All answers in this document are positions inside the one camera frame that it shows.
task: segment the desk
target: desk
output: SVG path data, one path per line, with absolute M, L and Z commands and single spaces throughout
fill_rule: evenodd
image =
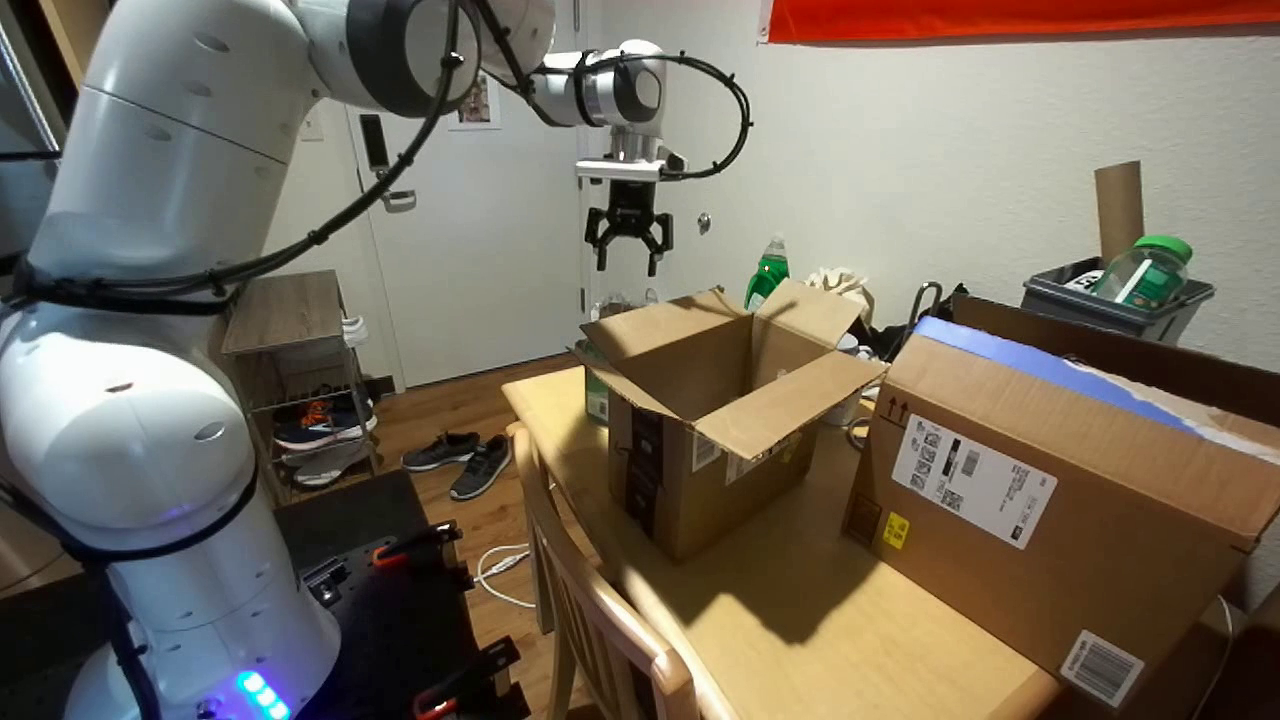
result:
M 584 537 L 694 675 L 708 715 L 1036 715 L 1061 685 L 841 537 L 855 452 L 672 563 L 608 494 L 578 369 L 503 386 Z

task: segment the green object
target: green object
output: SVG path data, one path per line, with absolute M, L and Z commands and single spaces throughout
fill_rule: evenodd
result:
M 759 253 L 756 275 L 747 282 L 745 306 L 765 302 L 765 296 L 770 296 L 774 282 L 789 281 L 789 275 L 793 275 L 789 244 L 782 241 L 769 241 L 769 246 Z
M 1109 264 L 1094 296 L 1144 313 L 1164 306 L 1184 286 L 1193 254 L 1193 244 L 1181 235 L 1139 235 Z

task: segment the robotic arm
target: robotic arm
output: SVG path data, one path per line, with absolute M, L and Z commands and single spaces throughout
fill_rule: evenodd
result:
M 612 157 L 584 173 L 623 184 L 694 175 L 659 148 L 666 61 L 653 42 L 544 57 L 547 37 L 550 0 L 112 6 L 0 316 L 11 494 L 105 579 L 115 610 L 115 634 L 84 663 L 66 715 L 295 715 L 328 681 L 335 619 L 295 579 L 207 338 L 239 282 L 393 189 L 478 72 L 555 127 L 608 124 Z M 318 95 L 429 120 L 372 197 L 261 254 L 299 120 Z M 640 229 L 643 197 L 620 208 L 612 222 Z

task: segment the cardboard box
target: cardboard box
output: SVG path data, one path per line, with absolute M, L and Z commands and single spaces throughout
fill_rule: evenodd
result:
M 799 482 L 825 410 L 881 376 L 831 352 L 855 302 L 782 282 L 756 316 L 718 293 L 588 324 L 608 384 L 612 494 L 691 555 Z
M 959 324 L 887 369 L 846 533 L 1125 707 L 1280 506 L 1280 431 Z

